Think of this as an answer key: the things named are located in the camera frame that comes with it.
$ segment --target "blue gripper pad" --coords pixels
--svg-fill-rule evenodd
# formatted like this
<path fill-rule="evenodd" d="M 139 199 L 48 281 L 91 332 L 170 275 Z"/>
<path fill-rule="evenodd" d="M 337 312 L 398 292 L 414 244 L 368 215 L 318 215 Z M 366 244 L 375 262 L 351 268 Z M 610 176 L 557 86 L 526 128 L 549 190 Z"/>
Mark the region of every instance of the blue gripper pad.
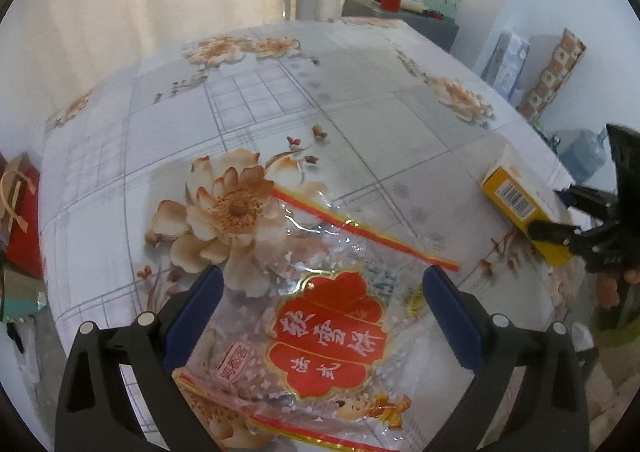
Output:
<path fill-rule="evenodd" d="M 484 308 L 473 295 L 459 292 L 439 266 L 424 271 L 422 293 L 458 363 L 477 374 L 484 367 Z"/>
<path fill-rule="evenodd" d="M 169 374 L 187 363 L 222 298 L 225 286 L 222 270 L 212 266 L 201 278 L 197 288 L 189 291 L 190 296 L 164 335 L 162 366 Z"/>

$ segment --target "silver screw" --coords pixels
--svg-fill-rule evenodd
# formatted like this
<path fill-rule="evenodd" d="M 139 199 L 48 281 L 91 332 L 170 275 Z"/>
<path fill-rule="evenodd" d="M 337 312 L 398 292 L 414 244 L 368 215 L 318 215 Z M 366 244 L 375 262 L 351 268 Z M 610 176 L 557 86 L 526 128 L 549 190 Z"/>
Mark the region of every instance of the silver screw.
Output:
<path fill-rule="evenodd" d="M 80 326 L 80 332 L 83 335 L 88 335 L 94 330 L 95 324 L 93 322 L 83 322 Z"/>
<path fill-rule="evenodd" d="M 151 326 L 156 320 L 156 314 L 151 311 L 145 311 L 138 316 L 138 324 L 141 326 Z"/>
<path fill-rule="evenodd" d="M 492 316 L 491 322 L 493 322 L 494 325 L 498 327 L 507 327 L 510 324 L 509 319 L 500 313 Z"/>
<path fill-rule="evenodd" d="M 559 335 L 566 334 L 566 326 L 562 322 L 554 322 L 553 329 Z"/>

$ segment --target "transparent plastic packaging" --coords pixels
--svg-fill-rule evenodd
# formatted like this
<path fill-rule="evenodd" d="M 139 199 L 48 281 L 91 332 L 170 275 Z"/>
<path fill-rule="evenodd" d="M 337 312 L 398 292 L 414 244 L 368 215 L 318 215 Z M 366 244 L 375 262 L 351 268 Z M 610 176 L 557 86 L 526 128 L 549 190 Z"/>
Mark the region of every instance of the transparent plastic packaging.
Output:
<path fill-rule="evenodd" d="M 356 222 L 322 194 L 272 195 L 286 230 L 247 263 L 247 273 L 258 263 L 267 291 L 225 288 L 176 381 L 262 431 L 400 450 L 424 367 L 414 353 L 425 333 L 422 274 L 457 266 Z"/>

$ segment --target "floral tablecloth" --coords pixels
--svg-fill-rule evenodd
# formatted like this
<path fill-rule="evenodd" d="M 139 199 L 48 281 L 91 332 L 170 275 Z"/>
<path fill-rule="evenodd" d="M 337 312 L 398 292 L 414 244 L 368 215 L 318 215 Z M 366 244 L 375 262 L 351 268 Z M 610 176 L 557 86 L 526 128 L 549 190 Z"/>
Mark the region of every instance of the floral tablecloth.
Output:
<path fill-rule="evenodd" d="M 192 283 L 189 263 L 172 264 L 145 235 L 161 201 L 185 203 L 196 158 L 240 147 L 263 163 L 304 148 L 297 183 L 320 182 L 354 217 L 458 260 L 453 281 L 489 313 L 540 329 L 562 302 L 479 183 L 509 142 L 551 186 L 570 176 L 507 102 L 402 22 L 282 22 L 179 45 L 121 69 L 47 129 L 39 222 L 67 353 L 83 321 L 129 324 Z M 437 328 L 431 340 L 411 411 L 424 441 L 470 379 Z M 124 375 L 143 430 L 159 440 Z"/>

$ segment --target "barcode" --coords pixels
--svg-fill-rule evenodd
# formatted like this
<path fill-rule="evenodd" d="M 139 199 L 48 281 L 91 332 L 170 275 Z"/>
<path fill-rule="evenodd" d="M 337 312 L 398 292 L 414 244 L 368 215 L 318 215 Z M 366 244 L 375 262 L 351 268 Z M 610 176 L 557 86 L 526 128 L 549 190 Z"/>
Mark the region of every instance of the barcode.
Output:
<path fill-rule="evenodd" d="M 508 179 L 502 182 L 495 194 L 521 221 L 525 221 L 536 210 L 535 206 Z"/>

